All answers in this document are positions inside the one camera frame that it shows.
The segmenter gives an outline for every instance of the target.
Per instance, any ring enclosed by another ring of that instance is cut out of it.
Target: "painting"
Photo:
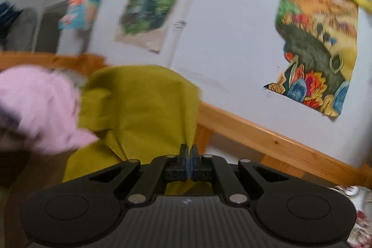
[[[159,52],[176,0],[129,0],[115,41]]]
[[[344,0],[280,0],[276,28],[289,67],[265,88],[339,116],[356,61],[358,7]]]

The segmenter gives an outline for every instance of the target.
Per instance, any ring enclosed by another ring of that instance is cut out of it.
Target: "pink garment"
[[[59,72],[22,65],[0,73],[0,105],[21,118],[18,130],[34,152],[53,155],[98,140],[77,128],[79,102],[79,91]]]

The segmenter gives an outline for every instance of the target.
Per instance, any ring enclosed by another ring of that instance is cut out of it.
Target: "metal screw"
[[[248,201],[248,198],[244,194],[236,193],[236,194],[232,194],[231,196],[229,196],[229,200],[230,202],[233,202],[235,204],[242,204]]]
[[[142,204],[146,201],[146,196],[140,193],[131,194],[128,197],[128,201],[133,204]]]

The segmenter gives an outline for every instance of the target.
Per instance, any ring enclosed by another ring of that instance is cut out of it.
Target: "red and white floral cloth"
[[[372,248],[372,191],[359,186],[336,186],[333,189],[347,196],[357,212],[347,242],[352,248]]]

